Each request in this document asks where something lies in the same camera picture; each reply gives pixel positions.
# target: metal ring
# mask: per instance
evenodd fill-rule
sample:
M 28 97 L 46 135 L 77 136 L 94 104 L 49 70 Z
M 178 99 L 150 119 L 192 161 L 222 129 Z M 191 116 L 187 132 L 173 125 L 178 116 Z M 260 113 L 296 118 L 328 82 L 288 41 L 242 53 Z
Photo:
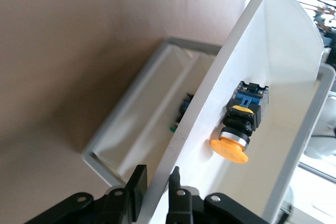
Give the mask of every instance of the metal ring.
M 230 132 L 222 131 L 219 135 L 219 139 L 221 138 L 229 138 L 234 142 L 237 142 L 241 147 L 243 147 L 244 150 L 246 150 L 248 146 L 248 143 L 244 139 Z

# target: screw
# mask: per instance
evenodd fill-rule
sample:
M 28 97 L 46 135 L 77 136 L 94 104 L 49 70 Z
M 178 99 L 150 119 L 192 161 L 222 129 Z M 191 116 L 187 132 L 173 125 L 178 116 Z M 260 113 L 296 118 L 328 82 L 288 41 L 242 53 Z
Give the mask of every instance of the screw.
M 86 197 L 79 197 L 78 199 L 77 199 L 77 202 L 83 202 L 83 201 L 85 201 L 86 200 Z
M 121 196 L 122 194 L 123 194 L 122 191 L 116 191 L 116 192 L 114 193 L 114 195 L 116 195 L 116 196 Z
M 219 198 L 217 195 L 213 195 L 210 198 L 213 202 L 220 202 L 221 198 Z
M 176 194 L 179 195 L 179 196 L 184 196 L 185 195 L 185 191 L 184 190 L 178 190 L 176 192 Z

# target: white bin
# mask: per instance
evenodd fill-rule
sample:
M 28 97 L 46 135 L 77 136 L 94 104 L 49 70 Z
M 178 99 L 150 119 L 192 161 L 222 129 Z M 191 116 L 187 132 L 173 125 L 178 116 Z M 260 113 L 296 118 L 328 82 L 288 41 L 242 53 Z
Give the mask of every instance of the white bin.
M 165 223 L 169 174 L 200 195 L 225 193 L 271 222 L 334 79 L 319 63 L 320 35 L 295 0 L 251 0 L 222 49 L 170 39 L 154 54 L 84 151 L 109 184 L 147 164 L 149 188 L 137 223 Z M 212 151 L 225 105 L 240 81 L 269 86 L 269 106 L 235 164 Z M 176 132 L 169 127 L 195 93 Z

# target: brown surface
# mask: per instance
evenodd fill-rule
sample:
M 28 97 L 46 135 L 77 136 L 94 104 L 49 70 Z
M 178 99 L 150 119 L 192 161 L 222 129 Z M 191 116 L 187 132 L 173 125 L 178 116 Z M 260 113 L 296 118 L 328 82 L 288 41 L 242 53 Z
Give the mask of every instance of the brown surface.
M 80 151 L 166 36 L 222 44 L 248 0 L 0 0 L 0 223 L 108 186 Z

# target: orange and black object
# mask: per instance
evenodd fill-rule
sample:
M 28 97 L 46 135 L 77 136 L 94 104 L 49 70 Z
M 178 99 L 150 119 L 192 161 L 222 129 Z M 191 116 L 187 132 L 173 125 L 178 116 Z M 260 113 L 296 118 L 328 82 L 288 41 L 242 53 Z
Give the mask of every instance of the orange and black object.
M 235 163 L 246 163 L 244 153 L 252 132 L 259 127 L 268 104 L 268 86 L 240 82 L 227 104 L 219 140 L 211 140 L 211 148 L 220 156 Z

